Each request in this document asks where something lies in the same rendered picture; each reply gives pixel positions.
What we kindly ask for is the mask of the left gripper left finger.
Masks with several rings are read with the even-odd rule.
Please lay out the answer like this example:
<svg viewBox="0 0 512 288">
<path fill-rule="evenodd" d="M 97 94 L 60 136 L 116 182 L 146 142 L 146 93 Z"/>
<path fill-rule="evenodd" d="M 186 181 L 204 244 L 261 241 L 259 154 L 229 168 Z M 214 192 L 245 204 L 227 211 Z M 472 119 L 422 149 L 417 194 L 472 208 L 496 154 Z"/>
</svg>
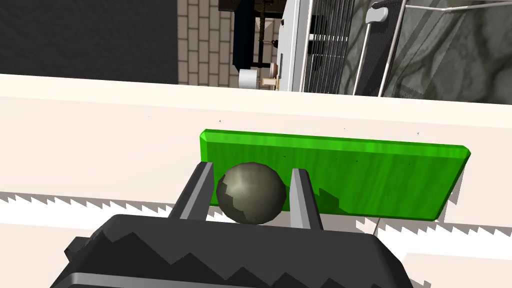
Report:
<svg viewBox="0 0 512 288">
<path fill-rule="evenodd" d="M 170 211 L 171 219 L 206 220 L 215 188 L 212 162 L 201 161 Z"/>
</svg>

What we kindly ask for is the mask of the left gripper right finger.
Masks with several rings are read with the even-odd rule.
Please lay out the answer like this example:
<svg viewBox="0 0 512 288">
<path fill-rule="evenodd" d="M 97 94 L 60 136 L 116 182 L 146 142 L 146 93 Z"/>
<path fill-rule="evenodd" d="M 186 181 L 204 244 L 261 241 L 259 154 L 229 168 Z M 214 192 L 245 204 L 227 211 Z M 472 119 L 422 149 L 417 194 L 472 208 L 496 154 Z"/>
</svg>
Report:
<svg viewBox="0 0 512 288">
<path fill-rule="evenodd" d="M 290 225 L 293 228 L 323 230 L 309 173 L 294 168 L 289 187 Z"/>
</svg>

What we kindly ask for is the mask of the grey round knob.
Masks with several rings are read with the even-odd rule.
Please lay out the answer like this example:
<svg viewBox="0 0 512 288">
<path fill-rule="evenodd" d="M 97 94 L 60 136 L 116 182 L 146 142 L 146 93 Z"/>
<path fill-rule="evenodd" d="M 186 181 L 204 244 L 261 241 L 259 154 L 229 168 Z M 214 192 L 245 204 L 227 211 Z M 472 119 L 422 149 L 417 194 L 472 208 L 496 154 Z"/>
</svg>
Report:
<svg viewBox="0 0 512 288">
<path fill-rule="evenodd" d="M 257 162 L 240 163 L 220 178 L 216 188 L 218 206 L 240 224 L 262 225 L 282 211 L 286 185 L 276 171 Z"/>
</svg>

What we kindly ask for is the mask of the green drawer front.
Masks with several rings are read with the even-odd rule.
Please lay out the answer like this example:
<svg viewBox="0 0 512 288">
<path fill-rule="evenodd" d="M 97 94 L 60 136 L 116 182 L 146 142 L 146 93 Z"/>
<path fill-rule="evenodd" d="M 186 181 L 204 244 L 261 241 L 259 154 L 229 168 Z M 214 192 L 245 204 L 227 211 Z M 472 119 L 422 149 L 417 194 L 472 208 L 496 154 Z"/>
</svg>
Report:
<svg viewBox="0 0 512 288">
<path fill-rule="evenodd" d="M 247 162 L 285 184 L 304 169 L 322 214 L 420 221 L 439 218 L 471 155 L 463 145 L 214 129 L 199 141 L 215 180 Z"/>
</svg>

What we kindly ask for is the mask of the white dishwasher with racks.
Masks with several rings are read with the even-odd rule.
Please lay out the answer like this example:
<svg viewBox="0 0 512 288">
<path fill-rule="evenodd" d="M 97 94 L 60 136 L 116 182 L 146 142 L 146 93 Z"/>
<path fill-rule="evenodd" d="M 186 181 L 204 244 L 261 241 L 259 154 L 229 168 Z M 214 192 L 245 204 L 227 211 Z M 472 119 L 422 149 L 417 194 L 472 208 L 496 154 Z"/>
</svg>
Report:
<svg viewBox="0 0 512 288">
<path fill-rule="evenodd" d="M 512 105 L 512 1 L 319 0 L 303 90 Z"/>
</svg>

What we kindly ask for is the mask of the dark shelf with small items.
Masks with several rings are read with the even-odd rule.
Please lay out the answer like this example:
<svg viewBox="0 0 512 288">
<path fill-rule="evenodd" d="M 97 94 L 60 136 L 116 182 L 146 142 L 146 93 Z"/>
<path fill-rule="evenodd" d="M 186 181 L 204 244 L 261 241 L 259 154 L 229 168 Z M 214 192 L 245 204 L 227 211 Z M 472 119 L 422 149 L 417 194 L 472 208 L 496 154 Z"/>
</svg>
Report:
<svg viewBox="0 0 512 288">
<path fill-rule="evenodd" d="M 239 87 L 239 73 L 253 70 L 256 87 L 274 90 L 262 85 L 262 78 L 271 78 L 277 66 L 279 22 L 287 0 L 218 0 L 218 11 L 223 19 L 230 18 L 228 87 Z"/>
</svg>

